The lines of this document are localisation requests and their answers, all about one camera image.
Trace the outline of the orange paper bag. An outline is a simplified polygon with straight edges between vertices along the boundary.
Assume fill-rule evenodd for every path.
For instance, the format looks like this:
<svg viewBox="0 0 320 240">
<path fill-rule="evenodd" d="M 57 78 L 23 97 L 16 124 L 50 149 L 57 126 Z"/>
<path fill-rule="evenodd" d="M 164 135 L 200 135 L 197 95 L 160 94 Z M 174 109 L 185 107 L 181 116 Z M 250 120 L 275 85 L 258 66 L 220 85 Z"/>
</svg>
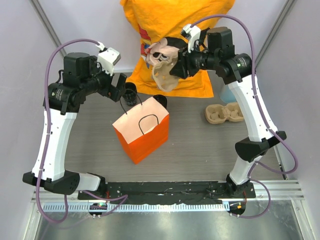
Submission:
<svg viewBox="0 0 320 240">
<path fill-rule="evenodd" d="M 170 114 L 154 97 L 138 103 L 113 124 L 118 140 L 134 164 L 140 163 L 169 138 Z"/>
</svg>

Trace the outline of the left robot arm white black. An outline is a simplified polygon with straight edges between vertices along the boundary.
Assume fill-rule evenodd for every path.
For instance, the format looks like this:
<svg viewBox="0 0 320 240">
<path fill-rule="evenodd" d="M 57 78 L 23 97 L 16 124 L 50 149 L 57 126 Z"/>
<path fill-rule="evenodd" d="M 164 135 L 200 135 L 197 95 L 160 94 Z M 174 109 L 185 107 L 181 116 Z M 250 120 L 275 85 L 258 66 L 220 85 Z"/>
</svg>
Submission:
<svg viewBox="0 0 320 240">
<path fill-rule="evenodd" d="M 120 53 L 111 47 L 97 56 L 72 52 L 63 58 L 58 80 L 48 86 L 40 149 L 32 170 L 23 174 L 24 183 L 36 186 L 39 182 L 41 188 L 54 194 L 89 192 L 97 200 L 106 196 L 104 177 L 66 170 L 65 156 L 72 126 L 86 97 L 98 93 L 118 102 L 125 93 L 125 74 L 112 85 L 114 67 L 120 59 Z"/>
</svg>

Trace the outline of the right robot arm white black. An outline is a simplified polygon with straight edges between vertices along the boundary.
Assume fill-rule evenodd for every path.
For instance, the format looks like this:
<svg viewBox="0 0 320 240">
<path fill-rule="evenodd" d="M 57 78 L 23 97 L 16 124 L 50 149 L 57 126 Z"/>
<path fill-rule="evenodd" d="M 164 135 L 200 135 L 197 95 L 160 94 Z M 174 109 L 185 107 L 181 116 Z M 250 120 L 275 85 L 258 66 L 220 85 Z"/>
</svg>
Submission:
<svg viewBox="0 0 320 240">
<path fill-rule="evenodd" d="M 248 136 L 235 144 L 237 159 L 226 177 L 225 186 L 226 194 L 236 198 L 248 186 L 254 164 L 279 143 L 269 131 L 269 127 L 274 126 L 273 121 L 264 102 L 256 102 L 261 94 L 252 59 L 246 53 L 235 54 L 229 28 L 200 30 L 187 24 L 182 28 L 181 35 L 188 40 L 188 44 L 178 51 L 177 62 L 170 75 L 186 79 L 199 70 L 215 71 L 234 94 L 244 117 Z"/>
</svg>

